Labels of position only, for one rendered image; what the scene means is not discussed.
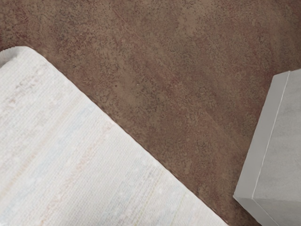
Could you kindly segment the cream woven rug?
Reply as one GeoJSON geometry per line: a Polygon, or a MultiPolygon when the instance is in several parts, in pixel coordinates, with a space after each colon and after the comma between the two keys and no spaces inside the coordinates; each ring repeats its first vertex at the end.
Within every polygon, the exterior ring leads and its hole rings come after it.
{"type": "Polygon", "coordinates": [[[0,226],[228,226],[42,55],[0,52],[0,226]]]}

